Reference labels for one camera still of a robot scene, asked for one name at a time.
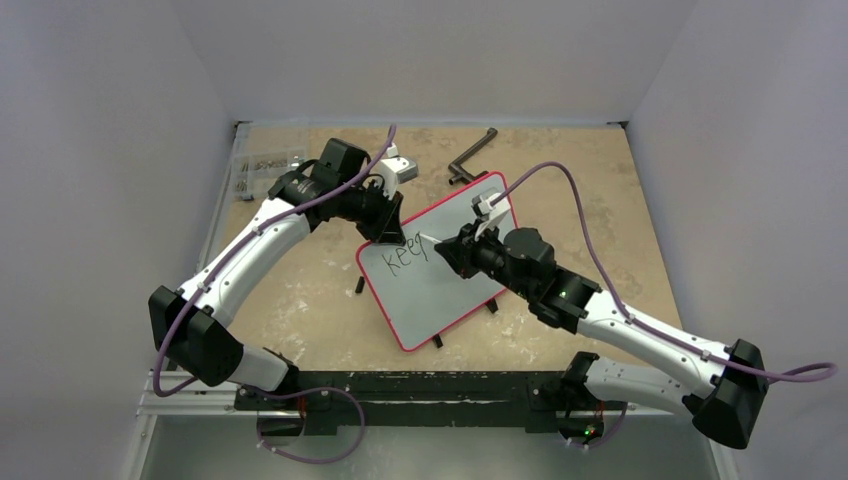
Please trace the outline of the red framed whiteboard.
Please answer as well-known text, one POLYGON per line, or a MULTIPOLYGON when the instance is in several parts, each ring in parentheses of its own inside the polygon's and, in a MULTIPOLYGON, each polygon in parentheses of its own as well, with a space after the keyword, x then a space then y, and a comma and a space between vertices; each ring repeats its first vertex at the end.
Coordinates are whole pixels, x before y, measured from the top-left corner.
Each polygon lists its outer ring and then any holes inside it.
POLYGON ((461 278, 431 245, 421 244, 416 234, 440 240, 455 236, 460 227, 475 220, 475 196, 506 188, 502 173, 488 173, 404 220, 404 245, 368 242, 357 250, 361 276, 401 350, 420 348, 505 291, 482 273, 461 278))

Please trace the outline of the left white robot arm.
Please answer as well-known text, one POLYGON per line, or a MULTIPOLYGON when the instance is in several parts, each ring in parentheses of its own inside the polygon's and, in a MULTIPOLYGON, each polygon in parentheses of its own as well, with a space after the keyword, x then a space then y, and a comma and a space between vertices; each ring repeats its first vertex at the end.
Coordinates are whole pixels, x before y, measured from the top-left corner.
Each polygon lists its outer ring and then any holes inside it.
POLYGON ((161 385, 170 360, 192 381, 243 384, 259 390, 272 408, 292 405, 298 368, 279 353, 241 343, 230 323, 270 269, 324 222, 343 219, 369 242, 404 245, 399 187, 417 175, 417 164, 401 156, 391 139, 370 156, 331 138, 318 158, 278 177, 253 219, 208 265, 178 288, 160 286, 149 297, 155 393, 178 391, 161 385))

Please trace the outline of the black white marker pen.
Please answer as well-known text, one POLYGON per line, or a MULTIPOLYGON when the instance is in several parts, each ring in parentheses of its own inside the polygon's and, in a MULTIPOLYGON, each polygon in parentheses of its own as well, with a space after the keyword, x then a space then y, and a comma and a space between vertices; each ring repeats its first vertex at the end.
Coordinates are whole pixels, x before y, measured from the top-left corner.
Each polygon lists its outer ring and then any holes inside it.
POLYGON ((440 239, 437 239, 435 237, 432 237, 430 235, 427 235, 427 234, 424 234, 424 233, 421 233, 421 232, 418 232, 416 234, 416 238, 420 241, 421 244, 427 243, 427 244, 431 245, 433 248, 435 248, 437 245, 439 245, 441 243, 440 239))

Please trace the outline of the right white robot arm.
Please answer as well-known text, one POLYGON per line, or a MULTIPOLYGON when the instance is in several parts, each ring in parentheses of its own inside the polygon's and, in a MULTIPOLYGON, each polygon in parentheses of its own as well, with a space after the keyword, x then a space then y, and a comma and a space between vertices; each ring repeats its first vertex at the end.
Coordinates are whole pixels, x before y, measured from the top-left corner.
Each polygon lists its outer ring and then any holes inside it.
POLYGON ((600 360, 564 376, 561 392, 576 407, 620 393, 624 401, 688 415, 696 430, 726 447, 748 447, 769 390, 755 375, 761 350, 738 339, 731 345, 691 335, 626 306, 611 291, 557 264, 555 250, 535 228, 475 232, 463 226, 435 251, 461 278, 482 273, 524 299, 552 328, 619 348, 645 367, 614 370, 600 360))

